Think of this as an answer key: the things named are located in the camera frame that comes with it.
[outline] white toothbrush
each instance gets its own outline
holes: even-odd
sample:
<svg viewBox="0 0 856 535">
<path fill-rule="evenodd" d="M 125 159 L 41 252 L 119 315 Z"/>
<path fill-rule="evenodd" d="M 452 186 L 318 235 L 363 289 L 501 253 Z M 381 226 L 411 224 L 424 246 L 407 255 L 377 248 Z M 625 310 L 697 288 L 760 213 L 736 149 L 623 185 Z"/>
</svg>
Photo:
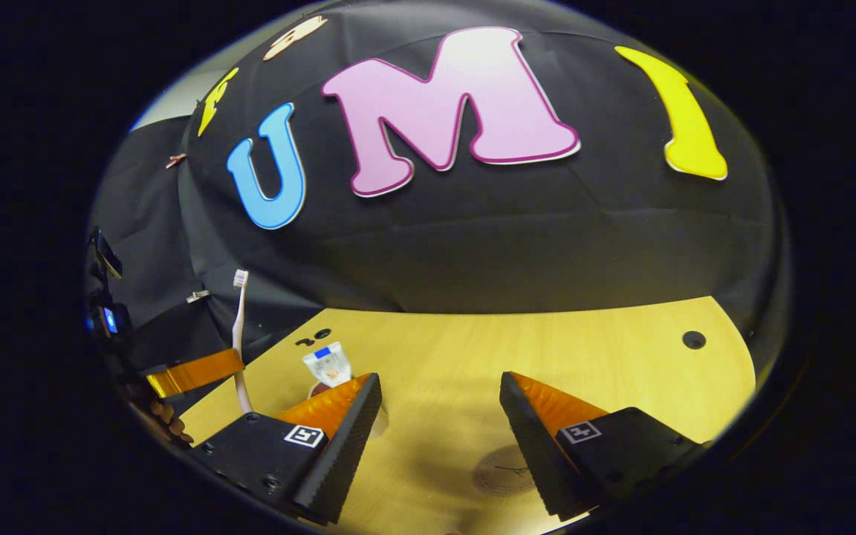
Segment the white toothbrush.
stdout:
<svg viewBox="0 0 856 535">
<path fill-rule="evenodd" d="M 240 307 L 237 308 L 237 321 L 233 322 L 233 348 L 237 350 L 240 358 L 244 358 L 244 299 L 247 298 L 247 281 L 249 280 L 249 271 L 237 270 L 233 277 L 233 287 L 240 288 Z M 240 409 L 244 414 L 253 412 L 253 406 L 249 402 L 249 393 L 247 392 L 247 378 L 244 377 L 244 370 L 240 370 L 234 375 L 234 380 L 237 383 L 237 398 L 240 399 Z"/>
</svg>

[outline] letter m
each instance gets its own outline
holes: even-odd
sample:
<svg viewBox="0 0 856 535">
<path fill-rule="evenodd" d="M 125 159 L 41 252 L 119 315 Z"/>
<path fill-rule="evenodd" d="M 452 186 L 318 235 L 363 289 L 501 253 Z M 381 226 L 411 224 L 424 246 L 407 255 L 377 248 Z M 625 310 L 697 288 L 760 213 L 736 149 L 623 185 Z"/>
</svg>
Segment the letter m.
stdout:
<svg viewBox="0 0 856 535">
<path fill-rule="evenodd" d="M 438 45 L 428 80 L 378 59 L 339 72 L 322 94 L 339 99 L 359 169 L 352 190 L 363 197 L 408 184 L 415 167 L 388 143 L 391 126 L 419 156 L 451 169 L 464 104 L 478 116 L 471 155 L 485 163 L 527 163 L 572 155 L 580 137 L 557 119 L 508 27 L 472 27 Z"/>
</svg>

